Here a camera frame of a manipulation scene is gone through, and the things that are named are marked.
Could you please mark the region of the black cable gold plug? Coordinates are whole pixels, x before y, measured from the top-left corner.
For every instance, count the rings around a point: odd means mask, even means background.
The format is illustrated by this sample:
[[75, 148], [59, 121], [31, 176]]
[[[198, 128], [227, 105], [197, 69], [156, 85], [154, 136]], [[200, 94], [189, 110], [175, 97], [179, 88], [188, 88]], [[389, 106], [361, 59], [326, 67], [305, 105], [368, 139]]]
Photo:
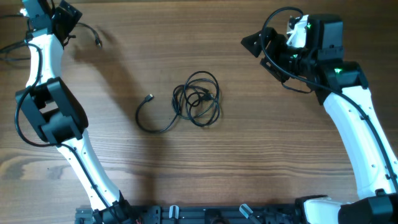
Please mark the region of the black cable gold plug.
[[[214, 124], [221, 114], [220, 86], [215, 76], [207, 71], [197, 71], [190, 75], [184, 84], [172, 92], [171, 105], [175, 118], [190, 120], [195, 126], [205, 127]], [[192, 109], [210, 102], [203, 111], [192, 115]]]

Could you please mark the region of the black cable small plug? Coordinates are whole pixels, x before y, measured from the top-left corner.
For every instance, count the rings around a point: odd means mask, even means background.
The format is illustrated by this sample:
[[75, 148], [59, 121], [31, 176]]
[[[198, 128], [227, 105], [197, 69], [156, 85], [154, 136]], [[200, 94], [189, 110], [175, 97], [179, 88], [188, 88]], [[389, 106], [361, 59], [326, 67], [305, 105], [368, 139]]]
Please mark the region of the black cable small plug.
[[145, 107], [155, 98], [153, 94], [148, 94], [145, 96], [143, 101], [138, 105], [134, 119], [138, 128], [150, 134], [159, 134], [168, 131], [180, 114], [179, 105], [177, 105], [177, 111], [174, 111], [174, 116], [169, 117], [169, 122], [165, 126], [162, 124], [157, 124], [157, 113], [156, 111], [151, 111], [150, 108], [145, 109]]

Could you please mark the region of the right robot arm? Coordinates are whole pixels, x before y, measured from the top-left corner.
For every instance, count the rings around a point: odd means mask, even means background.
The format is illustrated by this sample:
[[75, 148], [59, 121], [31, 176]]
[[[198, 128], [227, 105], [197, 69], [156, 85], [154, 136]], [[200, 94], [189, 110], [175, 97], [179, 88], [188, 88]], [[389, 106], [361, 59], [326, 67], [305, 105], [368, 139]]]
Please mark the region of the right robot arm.
[[343, 59], [343, 21], [335, 14], [300, 14], [286, 34], [268, 24], [241, 44], [280, 83], [307, 84], [333, 120], [354, 171], [358, 200], [300, 197], [281, 215], [289, 223], [396, 223], [397, 158], [374, 111], [368, 80]]

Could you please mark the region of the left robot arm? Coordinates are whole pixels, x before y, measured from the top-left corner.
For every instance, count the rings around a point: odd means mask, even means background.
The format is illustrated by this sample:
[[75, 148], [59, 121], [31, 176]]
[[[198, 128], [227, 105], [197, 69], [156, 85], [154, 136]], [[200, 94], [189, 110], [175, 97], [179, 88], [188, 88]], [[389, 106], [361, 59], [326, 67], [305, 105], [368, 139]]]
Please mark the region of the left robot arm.
[[23, 0], [31, 29], [22, 41], [30, 50], [30, 76], [16, 92], [14, 123], [20, 138], [35, 147], [55, 147], [82, 184], [90, 209], [77, 223], [134, 223], [138, 216], [107, 176], [88, 134], [82, 105], [62, 80], [62, 58], [82, 13], [66, 1]]

